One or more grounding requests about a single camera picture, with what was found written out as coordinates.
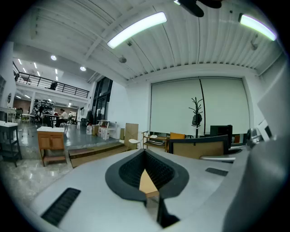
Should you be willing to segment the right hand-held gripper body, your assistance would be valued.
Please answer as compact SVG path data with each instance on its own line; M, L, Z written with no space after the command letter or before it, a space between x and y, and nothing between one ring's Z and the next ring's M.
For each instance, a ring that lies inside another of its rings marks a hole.
M290 143L290 67L285 64L258 102L264 119L246 134L246 147L272 140Z

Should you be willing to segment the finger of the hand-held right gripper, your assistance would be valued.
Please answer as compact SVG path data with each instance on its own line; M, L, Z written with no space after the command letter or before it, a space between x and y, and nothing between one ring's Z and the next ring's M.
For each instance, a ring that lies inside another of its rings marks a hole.
M290 138L277 137L250 151L229 209L225 232L290 230Z

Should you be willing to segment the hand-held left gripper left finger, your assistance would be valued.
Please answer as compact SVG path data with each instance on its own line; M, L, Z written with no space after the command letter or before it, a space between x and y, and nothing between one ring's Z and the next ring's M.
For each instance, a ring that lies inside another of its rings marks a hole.
M38 194L30 209L40 217L66 189L73 188L81 192L59 226L45 220L43 225L64 232L161 231L142 202L122 199L106 184L106 170L131 154L133 151L123 152L72 169Z

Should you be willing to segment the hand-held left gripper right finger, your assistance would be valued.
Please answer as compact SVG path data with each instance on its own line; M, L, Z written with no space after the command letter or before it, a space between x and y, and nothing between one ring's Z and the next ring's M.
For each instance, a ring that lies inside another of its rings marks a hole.
M164 200L169 214L179 221L162 228L152 221L147 232L221 232L227 210L242 179L247 151L233 154L234 162L192 159L156 150L155 153L183 166L189 181L181 194Z

